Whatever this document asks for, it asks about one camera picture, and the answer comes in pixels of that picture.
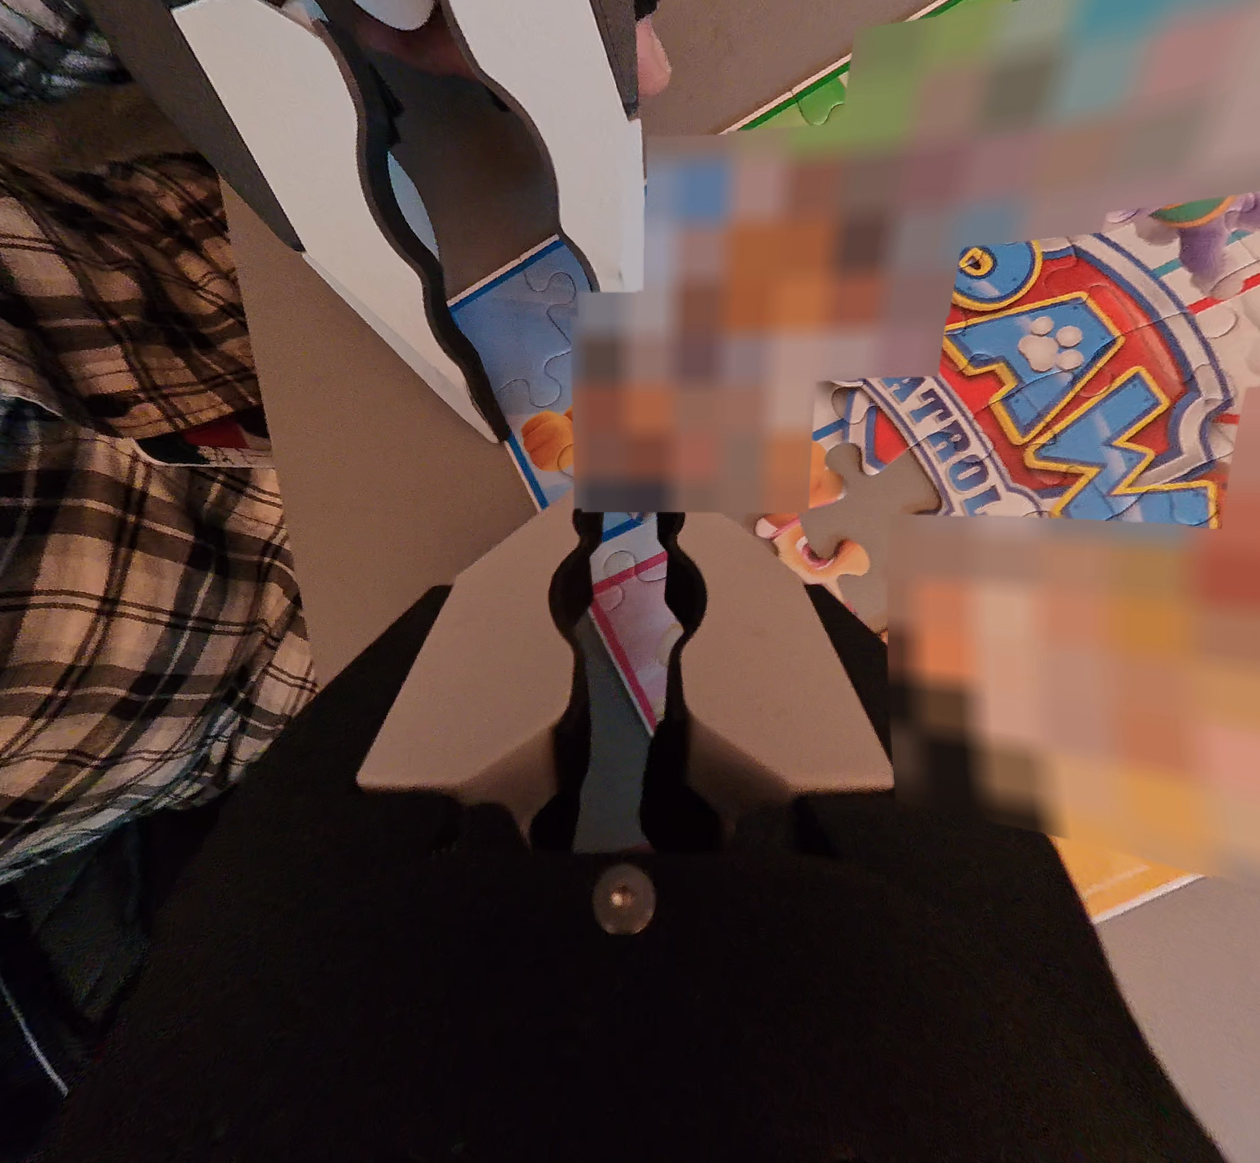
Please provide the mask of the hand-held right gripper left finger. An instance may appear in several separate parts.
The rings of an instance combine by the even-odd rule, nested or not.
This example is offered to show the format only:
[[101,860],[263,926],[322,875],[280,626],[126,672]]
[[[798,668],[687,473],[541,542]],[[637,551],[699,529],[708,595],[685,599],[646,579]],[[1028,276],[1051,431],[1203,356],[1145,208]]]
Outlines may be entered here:
[[368,792],[506,808],[566,852],[590,764],[575,626],[592,603],[597,512],[542,512],[460,572],[357,773]]

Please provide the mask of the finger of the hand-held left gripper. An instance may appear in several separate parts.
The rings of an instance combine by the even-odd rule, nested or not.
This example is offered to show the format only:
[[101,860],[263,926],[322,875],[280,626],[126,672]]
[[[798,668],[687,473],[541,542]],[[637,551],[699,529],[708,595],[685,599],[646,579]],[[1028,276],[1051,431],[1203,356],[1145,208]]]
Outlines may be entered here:
[[598,291],[644,277],[633,0],[446,0],[472,67],[527,123],[559,233]]
[[322,19],[265,0],[83,0],[112,51],[222,179],[491,442],[509,427],[391,177],[388,94]]

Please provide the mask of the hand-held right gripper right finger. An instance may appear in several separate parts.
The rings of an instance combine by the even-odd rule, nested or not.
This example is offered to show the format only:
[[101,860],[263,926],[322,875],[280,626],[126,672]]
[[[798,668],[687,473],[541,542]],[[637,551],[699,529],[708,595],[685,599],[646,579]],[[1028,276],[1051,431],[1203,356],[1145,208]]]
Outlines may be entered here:
[[831,642],[866,672],[881,642],[732,518],[660,513],[665,601],[681,632],[638,819],[658,853],[720,848],[750,813],[800,796],[891,788],[889,752]]

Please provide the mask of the cartoon jigsaw puzzle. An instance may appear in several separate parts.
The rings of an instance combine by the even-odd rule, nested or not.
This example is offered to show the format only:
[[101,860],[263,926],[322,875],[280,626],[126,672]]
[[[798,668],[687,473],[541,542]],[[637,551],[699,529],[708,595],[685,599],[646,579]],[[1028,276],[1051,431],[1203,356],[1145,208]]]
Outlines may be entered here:
[[[938,0],[949,15],[1019,0]],[[588,279],[558,238],[451,303],[480,352],[539,508],[571,485],[571,321]],[[1225,498],[1241,402],[1257,387],[1257,193],[1124,212],[1071,241],[962,253],[938,372],[825,386],[812,462],[841,447],[875,478],[899,458],[949,516],[1155,517]],[[681,627],[654,517],[605,517],[590,619],[645,730]],[[1199,875],[1056,840],[1094,922]]]

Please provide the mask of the grey desk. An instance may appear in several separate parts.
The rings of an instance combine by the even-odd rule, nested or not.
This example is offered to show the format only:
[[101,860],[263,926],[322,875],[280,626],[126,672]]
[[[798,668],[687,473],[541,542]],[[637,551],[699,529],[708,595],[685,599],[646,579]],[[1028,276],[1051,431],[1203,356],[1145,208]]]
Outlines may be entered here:
[[[645,132],[725,131],[937,0],[661,0],[671,84]],[[543,242],[554,204],[526,131],[472,86],[384,57],[399,157],[450,296]],[[533,516],[506,449],[452,415],[225,183],[230,238],[306,635],[329,682],[431,585]],[[1229,1160],[1257,1160],[1257,892],[1201,879],[1099,928],[1138,1021]]]

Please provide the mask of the person's left hand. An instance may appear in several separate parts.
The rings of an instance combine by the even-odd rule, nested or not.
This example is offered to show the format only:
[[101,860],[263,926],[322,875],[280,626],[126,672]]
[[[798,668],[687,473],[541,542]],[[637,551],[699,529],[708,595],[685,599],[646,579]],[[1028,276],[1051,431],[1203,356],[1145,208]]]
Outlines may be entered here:
[[634,41],[637,92],[641,102],[656,98],[668,88],[671,64],[650,15],[636,21]]

